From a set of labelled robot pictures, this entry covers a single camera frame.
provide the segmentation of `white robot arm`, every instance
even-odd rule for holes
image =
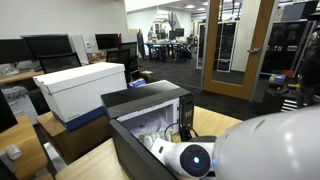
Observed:
[[[195,145],[207,154],[198,156],[199,151],[189,151],[189,147]],[[154,153],[159,152],[161,146],[165,153]],[[190,157],[188,161],[181,161],[186,151],[191,152]],[[160,160],[183,177],[205,176],[202,171],[198,174],[191,174],[190,169],[186,171],[183,162],[193,167],[192,163],[209,156],[218,180],[320,179],[320,108],[247,120],[226,130],[214,145],[155,142],[152,152],[158,158],[162,156]]]

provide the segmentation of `wooden door frame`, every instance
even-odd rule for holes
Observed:
[[[247,69],[244,76],[244,83],[242,85],[236,85],[212,80],[214,62],[213,59],[218,30],[220,0],[210,0],[208,4],[209,11],[207,15],[208,33],[206,34],[206,47],[204,51],[205,61],[202,86],[203,90],[249,100],[258,70],[260,56],[263,52],[262,48],[264,47],[270,17],[272,15],[275,2],[276,0],[261,0],[260,2],[253,40],[250,48],[253,49],[258,47],[260,51],[258,54],[249,55]]]

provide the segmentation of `white container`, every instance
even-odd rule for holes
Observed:
[[[34,77],[50,110],[70,131],[105,113],[100,95],[126,89],[124,65],[97,63]]]

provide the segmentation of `ceiling light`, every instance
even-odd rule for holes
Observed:
[[[184,6],[184,8],[189,8],[189,9],[194,8],[194,7],[195,7],[195,6],[194,6],[194,5],[191,5],[191,4]]]

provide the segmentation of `glass door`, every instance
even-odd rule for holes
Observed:
[[[249,100],[275,1],[210,1],[204,90]]]

